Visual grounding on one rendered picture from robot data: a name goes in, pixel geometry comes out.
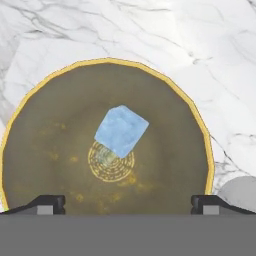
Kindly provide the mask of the olive bowl with yellow rim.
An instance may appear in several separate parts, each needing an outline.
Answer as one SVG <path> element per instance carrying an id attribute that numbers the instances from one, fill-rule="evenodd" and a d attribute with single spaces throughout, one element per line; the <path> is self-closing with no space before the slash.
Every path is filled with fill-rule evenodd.
<path id="1" fill-rule="evenodd" d="M 94 139 L 108 111 L 126 106 L 149 126 L 125 158 Z M 187 214 L 212 192 L 210 134 L 195 103 L 137 62 L 78 61 L 43 79 L 9 120 L 0 147 L 0 203 L 9 210 L 63 195 L 69 215 Z"/>

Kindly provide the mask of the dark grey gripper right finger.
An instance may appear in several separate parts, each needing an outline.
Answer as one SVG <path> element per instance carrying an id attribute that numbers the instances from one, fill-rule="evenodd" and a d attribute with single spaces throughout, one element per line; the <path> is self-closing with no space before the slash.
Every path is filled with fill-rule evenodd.
<path id="1" fill-rule="evenodd" d="M 216 195 L 193 195 L 192 215 L 253 215 L 253 212 L 230 205 Z"/>

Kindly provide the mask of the light blue ice cube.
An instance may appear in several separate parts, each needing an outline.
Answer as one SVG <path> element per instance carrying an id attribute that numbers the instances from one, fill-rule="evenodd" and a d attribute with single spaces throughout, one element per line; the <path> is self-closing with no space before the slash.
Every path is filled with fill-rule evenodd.
<path id="1" fill-rule="evenodd" d="M 107 112 L 94 139 L 119 158 L 124 158 L 132 151 L 148 126 L 147 120 L 125 105 L 120 105 Z"/>

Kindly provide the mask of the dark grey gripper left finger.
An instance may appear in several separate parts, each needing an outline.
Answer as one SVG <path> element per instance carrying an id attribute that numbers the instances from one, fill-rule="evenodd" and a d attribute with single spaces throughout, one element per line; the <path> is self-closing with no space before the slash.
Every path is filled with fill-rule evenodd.
<path id="1" fill-rule="evenodd" d="M 40 195 L 26 205 L 5 212 L 23 215 L 64 215 L 66 199 L 64 195 Z"/>

